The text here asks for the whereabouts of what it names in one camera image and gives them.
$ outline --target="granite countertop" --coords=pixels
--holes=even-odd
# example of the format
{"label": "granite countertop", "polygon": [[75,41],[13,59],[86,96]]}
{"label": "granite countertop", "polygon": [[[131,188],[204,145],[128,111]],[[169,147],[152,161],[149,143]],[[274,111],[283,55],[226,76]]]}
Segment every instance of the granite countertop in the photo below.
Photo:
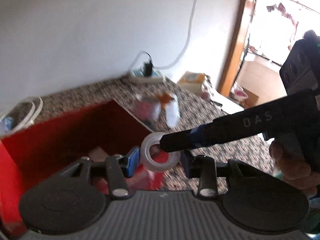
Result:
{"label": "granite countertop", "polygon": [[[170,129],[166,125],[165,114],[162,111],[159,120],[154,123],[155,129],[158,131],[170,133],[188,130],[200,124],[212,122],[213,119],[225,115],[216,106],[183,90],[170,80],[167,80],[166,83],[133,84],[124,77],[97,82],[42,97],[44,106],[36,122],[50,119],[76,108],[109,101],[113,98],[124,108],[132,112],[136,94],[151,96],[165,91],[177,95],[180,121],[174,129]],[[194,155],[204,154],[211,156],[217,162],[226,162],[230,158],[238,159],[270,174],[273,170],[274,162],[269,156],[268,147],[269,145],[258,136],[252,136],[222,145],[196,149],[192,153]],[[165,173],[164,189],[196,190],[197,185],[198,179],[187,179],[179,164]],[[220,193],[226,191],[226,183],[222,178],[218,178],[218,190]]]}

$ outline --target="roll of tape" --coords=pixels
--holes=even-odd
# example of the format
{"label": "roll of tape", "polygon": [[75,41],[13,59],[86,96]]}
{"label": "roll of tape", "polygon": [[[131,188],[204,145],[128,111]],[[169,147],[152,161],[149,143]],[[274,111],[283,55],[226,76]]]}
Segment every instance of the roll of tape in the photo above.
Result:
{"label": "roll of tape", "polygon": [[150,155],[150,148],[160,143],[160,139],[164,136],[164,132],[150,133],[142,142],[140,150],[140,160],[142,164],[150,171],[163,172],[177,165],[180,160],[180,152],[168,153],[169,158],[165,163],[155,162]]}

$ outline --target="hand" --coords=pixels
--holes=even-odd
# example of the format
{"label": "hand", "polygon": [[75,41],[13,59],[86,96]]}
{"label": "hand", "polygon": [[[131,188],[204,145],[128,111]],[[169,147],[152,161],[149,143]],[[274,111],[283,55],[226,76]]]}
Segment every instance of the hand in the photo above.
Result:
{"label": "hand", "polygon": [[271,143],[269,154],[281,170],[284,182],[300,189],[307,197],[317,194],[316,186],[320,184],[320,173],[311,171],[303,157],[291,156],[277,141]]}

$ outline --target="white lettering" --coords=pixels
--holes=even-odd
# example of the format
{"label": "white lettering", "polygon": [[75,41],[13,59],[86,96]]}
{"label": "white lettering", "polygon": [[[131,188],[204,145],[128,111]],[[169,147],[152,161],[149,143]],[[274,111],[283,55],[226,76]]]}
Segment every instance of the white lettering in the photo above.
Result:
{"label": "white lettering", "polygon": [[250,126],[250,120],[249,118],[244,118],[243,119],[244,127],[249,127]]}
{"label": "white lettering", "polygon": [[256,115],[256,124],[257,124],[257,122],[262,122],[258,115]]}
{"label": "white lettering", "polygon": [[270,121],[272,119],[272,116],[269,111],[266,111],[265,116],[267,117],[267,121]]}

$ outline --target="power strip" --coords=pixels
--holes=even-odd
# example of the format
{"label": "power strip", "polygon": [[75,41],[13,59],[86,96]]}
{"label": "power strip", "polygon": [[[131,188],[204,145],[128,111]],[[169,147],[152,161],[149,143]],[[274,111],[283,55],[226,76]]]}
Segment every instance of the power strip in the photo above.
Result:
{"label": "power strip", "polygon": [[165,82],[165,75],[159,70],[152,70],[152,74],[149,77],[145,77],[141,69],[135,69],[128,73],[129,80],[132,83],[155,83]]}

